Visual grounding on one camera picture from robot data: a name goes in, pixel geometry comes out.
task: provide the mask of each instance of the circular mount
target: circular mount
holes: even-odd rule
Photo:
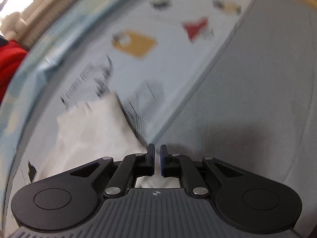
[[[302,211],[301,199],[291,188],[251,173],[223,179],[215,206],[229,224],[257,234],[294,227]]]
[[[20,189],[11,208],[19,225],[39,231],[71,228],[85,221],[98,206],[90,182],[62,173]]]
[[[42,208],[47,210],[59,209],[65,207],[70,203],[72,196],[70,193],[63,189],[46,189],[40,191],[34,197],[34,203]]]

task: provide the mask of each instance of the red fabric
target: red fabric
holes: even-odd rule
[[[9,44],[0,47],[0,103],[15,71],[27,53],[16,41],[10,41]]]
[[[208,25],[208,18],[203,17],[199,22],[185,22],[183,28],[187,31],[188,39],[192,42],[198,35],[202,28]]]

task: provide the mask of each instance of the yellow sticker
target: yellow sticker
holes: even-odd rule
[[[156,39],[134,31],[121,31],[113,35],[115,49],[137,58],[144,57],[155,45]]]
[[[225,14],[231,15],[240,15],[241,13],[241,6],[232,1],[221,1],[221,0],[213,0],[213,6],[222,11]]]

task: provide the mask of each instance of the white towel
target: white towel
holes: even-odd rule
[[[120,161],[129,154],[146,153],[129,127],[115,94],[81,103],[60,115],[57,121],[56,145],[34,181],[104,156]]]

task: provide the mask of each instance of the gray fabric surface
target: gray fabric surface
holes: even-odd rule
[[[317,13],[291,0],[256,0],[236,35],[156,147],[211,155],[283,182],[300,195],[296,230],[317,223]]]

